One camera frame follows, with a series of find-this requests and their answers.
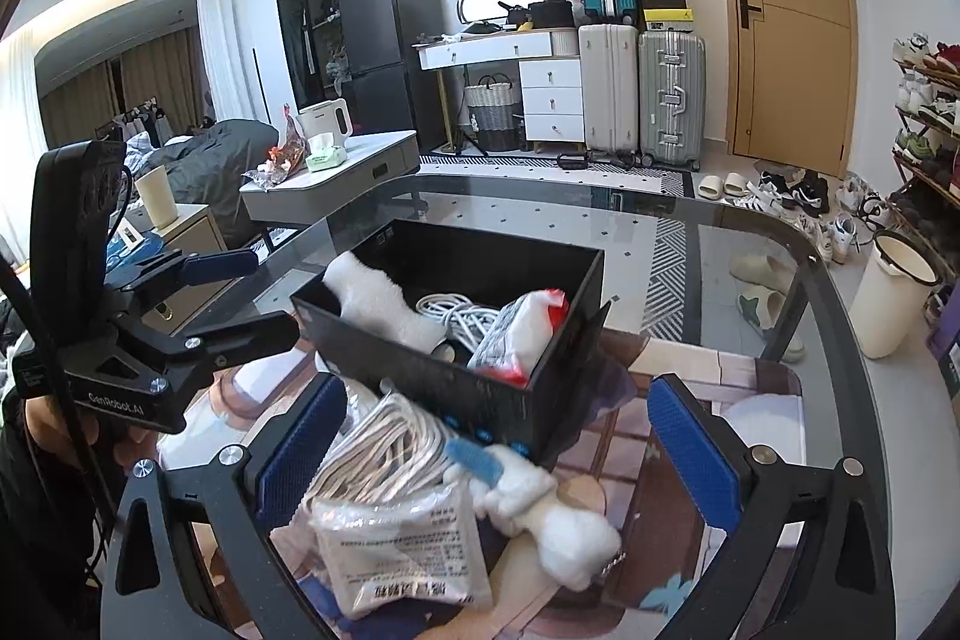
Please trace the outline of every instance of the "white suitcase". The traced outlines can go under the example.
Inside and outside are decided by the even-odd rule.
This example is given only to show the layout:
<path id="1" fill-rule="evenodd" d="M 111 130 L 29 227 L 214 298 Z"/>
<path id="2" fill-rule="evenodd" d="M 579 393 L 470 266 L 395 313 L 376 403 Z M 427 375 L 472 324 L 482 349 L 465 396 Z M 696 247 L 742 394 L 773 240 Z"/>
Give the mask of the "white suitcase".
<path id="1" fill-rule="evenodd" d="M 582 26 L 580 72 L 587 147 L 608 153 L 637 152 L 637 29 Z"/>

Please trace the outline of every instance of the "silver suitcase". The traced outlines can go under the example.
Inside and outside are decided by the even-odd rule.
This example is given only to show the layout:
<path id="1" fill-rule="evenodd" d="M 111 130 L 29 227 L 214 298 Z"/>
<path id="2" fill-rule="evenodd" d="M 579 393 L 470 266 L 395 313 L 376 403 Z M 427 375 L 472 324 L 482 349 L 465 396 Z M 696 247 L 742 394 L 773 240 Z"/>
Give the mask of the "silver suitcase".
<path id="1" fill-rule="evenodd" d="M 580 75 L 587 147 L 637 152 L 637 29 L 632 25 L 583 25 Z"/>
<path id="2" fill-rule="evenodd" d="M 700 168 L 707 114 L 707 49 L 681 31 L 647 31 L 640 37 L 640 159 Z"/>

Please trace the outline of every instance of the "black refrigerator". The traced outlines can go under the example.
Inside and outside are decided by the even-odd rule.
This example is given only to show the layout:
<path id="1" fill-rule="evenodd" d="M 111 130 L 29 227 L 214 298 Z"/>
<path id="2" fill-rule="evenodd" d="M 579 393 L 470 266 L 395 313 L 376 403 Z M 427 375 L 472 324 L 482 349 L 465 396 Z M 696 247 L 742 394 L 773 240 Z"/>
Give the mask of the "black refrigerator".
<path id="1" fill-rule="evenodd" d="M 421 71 L 413 44 L 443 33 L 440 0 L 340 0 L 352 74 L 354 134 L 416 131 L 421 150 L 446 140 L 436 71 Z"/>

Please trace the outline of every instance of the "curtain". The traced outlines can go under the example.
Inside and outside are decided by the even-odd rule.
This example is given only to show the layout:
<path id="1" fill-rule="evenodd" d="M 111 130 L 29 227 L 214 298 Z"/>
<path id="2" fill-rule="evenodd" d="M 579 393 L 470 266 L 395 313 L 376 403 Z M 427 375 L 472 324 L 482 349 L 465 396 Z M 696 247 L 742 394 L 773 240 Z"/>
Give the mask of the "curtain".
<path id="1" fill-rule="evenodd" d="M 50 148 L 93 139 L 94 132 L 118 114 L 120 106 L 106 61 L 82 71 L 40 100 Z"/>
<path id="2" fill-rule="evenodd" d="M 37 99 L 34 58 L 37 48 L 29 25 L 0 43 L 0 236 L 19 263 L 30 258 L 30 210 L 37 161 L 47 142 Z"/>
<path id="3" fill-rule="evenodd" d="M 199 30 L 186 28 L 169 33 L 120 55 L 124 103 L 128 110 L 154 96 L 165 111 L 170 128 L 179 136 L 203 120 L 203 95 L 198 74 Z"/>
<path id="4" fill-rule="evenodd" d="M 197 0 L 203 63 L 218 121 L 256 119 L 234 16 L 235 0 Z"/>

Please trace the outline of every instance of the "white cable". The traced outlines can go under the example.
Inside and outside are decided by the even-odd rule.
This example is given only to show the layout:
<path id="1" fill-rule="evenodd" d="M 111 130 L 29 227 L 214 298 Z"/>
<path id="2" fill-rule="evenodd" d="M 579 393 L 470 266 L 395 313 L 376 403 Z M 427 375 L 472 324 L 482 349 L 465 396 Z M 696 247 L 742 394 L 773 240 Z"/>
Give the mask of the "white cable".
<path id="1" fill-rule="evenodd" d="M 392 392 L 330 451 L 306 493 L 358 504 L 397 501 L 440 482 L 452 437 L 437 418 Z"/>
<path id="2" fill-rule="evenodd" d="M 431 293 L 416 302 L 416 311 L 443 323 L 446 334 L 471 353 L 476 353 L 500 314 L 499 310 L 473 304 L 462 293 Z"/>

